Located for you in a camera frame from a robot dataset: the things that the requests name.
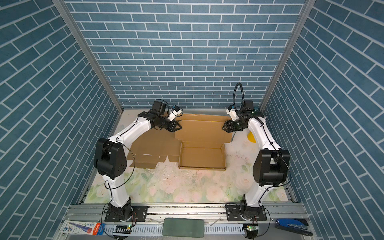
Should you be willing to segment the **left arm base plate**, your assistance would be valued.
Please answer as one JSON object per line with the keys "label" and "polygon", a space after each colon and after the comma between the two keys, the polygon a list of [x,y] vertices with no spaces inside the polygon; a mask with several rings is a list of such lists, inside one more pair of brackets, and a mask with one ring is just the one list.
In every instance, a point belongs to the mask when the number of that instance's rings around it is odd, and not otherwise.
{"label": "left arm base plate", "polygon": [[104,222],[144,222],[148,213],[148,206],[127,206],[117,208],[109,204],[107,209],[104,209]]}

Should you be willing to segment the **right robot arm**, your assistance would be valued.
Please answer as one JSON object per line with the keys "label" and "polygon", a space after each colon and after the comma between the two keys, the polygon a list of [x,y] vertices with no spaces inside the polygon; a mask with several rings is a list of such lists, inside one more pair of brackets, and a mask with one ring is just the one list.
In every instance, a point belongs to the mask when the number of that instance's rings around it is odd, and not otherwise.
{"label": "right robot arm", "polygon": [[232,133],[248,129],[259,145],[253,165],[254,183],[240,200],[239,212],[245,220],[261,220],[265,218],[263,201],[270,190],[282,187],[287,180],[291,155],[274,140],[265,118],[256,112],[236,114],[231,110],[228,114],[231,119],[224,123],[223,130]]}

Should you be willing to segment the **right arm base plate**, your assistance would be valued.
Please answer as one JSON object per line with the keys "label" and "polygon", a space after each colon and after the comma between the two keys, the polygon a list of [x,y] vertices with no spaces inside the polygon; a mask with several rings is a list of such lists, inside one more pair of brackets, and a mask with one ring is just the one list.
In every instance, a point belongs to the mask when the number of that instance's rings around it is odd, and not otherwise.
{"label": "right arm base plate", "polygon": [[266,211],[264,207],[251,208],[248,206],[240,206],[239,204],[229,203],[225,204],[227,221],[266,221]]}

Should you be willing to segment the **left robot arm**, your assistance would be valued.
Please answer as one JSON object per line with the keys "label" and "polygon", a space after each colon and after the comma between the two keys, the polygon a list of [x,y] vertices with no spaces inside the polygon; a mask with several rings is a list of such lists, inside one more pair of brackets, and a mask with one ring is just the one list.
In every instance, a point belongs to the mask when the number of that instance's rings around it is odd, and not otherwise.
{"label": "left robot arm", "polygon": [[176,126],[180,124],[175,118],[182,114],[183,111],[179,107],[170,110],[168,117],[164,117],[162,112],[156,110],[142,112],[135,121],[116,135],[97,141],[94,167],[102,175],[105,188],[110,191],[108,213],[113,220],[119,222],[136,220],[131,198],[124,187],[127,181],[123,176],[128,166],[127,157],[135,156],[131,150],[133,142],[156,127],[171,133],[177,131]]}

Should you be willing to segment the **brown cardboard box sheet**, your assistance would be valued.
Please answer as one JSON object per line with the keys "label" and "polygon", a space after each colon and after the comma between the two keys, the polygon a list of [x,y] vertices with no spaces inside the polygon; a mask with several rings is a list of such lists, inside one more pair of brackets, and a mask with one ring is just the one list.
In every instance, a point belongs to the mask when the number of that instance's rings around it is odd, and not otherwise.
{"label": "brown cardboard box sheet", "polygon": [[181,130],[175,132],[181,141],[179,168],[189,170],[226,170],[225,144],[232,134],[222,129],[230,117],[184,114],[180,118]]}

